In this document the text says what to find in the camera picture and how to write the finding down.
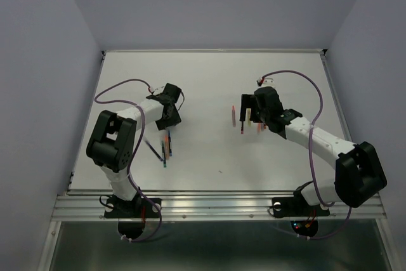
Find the yellow highlighter pen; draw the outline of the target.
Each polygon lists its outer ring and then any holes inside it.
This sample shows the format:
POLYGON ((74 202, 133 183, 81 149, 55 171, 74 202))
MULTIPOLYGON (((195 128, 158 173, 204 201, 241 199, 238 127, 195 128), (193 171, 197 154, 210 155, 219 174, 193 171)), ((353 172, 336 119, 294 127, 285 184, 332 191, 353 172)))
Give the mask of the yellow highlighter pen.
POLYGON ((251 122, 251 109, 247 109, 247 125, 251 127, 252 122, 251 122))

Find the green orange pen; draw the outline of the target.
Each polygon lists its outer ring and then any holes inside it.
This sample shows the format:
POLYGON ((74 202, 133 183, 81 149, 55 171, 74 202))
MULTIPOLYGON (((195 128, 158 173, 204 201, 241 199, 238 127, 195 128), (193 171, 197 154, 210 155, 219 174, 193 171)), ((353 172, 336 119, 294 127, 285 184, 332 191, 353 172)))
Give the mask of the green orange pen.
POLYGON ((167 136, 163 137, 162 140, 162 149, 163 149, 163 154, 164 154, 164 167, 167 167, 167 160, 169 159, 169 149, 167 146, 167 136))

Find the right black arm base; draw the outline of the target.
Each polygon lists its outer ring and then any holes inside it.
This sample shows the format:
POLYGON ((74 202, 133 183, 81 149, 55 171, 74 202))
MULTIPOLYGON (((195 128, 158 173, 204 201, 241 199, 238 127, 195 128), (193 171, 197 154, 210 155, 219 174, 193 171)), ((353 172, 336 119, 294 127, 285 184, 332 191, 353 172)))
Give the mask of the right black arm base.
POLYGON ((330 215, 329 209, 310 206, 301 197, 273 198, 268 213, 277 219, 290 218, 292 233, 307 239, 316 236, 319 228, 318 217, 330 215))

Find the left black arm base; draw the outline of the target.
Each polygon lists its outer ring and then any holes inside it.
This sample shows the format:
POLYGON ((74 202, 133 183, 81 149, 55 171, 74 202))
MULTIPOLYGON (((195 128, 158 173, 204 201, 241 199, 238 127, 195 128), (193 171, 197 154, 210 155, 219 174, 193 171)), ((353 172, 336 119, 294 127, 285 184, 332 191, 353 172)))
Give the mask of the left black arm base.
POLYGON ((136 194, 131 201, 116 195, 99 196, 104 207, 103 217, 117 220, 117 232, 122 241, 129 243, 145 242, 154 237, 162 224, 161 198, 145 199, 136 194))

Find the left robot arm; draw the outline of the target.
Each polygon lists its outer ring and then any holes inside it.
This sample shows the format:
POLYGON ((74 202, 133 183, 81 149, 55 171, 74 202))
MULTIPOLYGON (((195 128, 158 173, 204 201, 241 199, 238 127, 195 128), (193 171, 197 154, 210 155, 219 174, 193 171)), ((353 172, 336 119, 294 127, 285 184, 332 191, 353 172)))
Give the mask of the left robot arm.
POLYGON ((130 105, 118 112, 100 112, 89 142, 86 155, 105 173, 113 190, 120 199, 119 209, 126 216, 135 216, 141 210, 141 201, 136 196, 138 189, 131 176, 129 165, 141 141, 135 140, 136 132, 143 138, 146 125, 154 123, 159 131, 181 122, 176 107, 181 88, 167 83, 159 93, 150 92, 144 101, 130 105))

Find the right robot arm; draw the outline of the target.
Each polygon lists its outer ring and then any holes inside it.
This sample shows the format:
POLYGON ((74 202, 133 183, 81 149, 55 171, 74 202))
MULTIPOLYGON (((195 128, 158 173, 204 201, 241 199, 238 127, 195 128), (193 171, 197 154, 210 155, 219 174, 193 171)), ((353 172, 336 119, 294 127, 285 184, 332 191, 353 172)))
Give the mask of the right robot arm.
POLYGON ((361 206, 387 186, 387 179, 375 147, 338 138, 316 127, 300 112, 285 109, 272 87, 241 96, 240 121, 263 123, 272 133, 294 142, 317 155, 334 170, 334 179, 312 182, 297 188, 292 207, 306 214, 314 206, 343 202, 361 206))

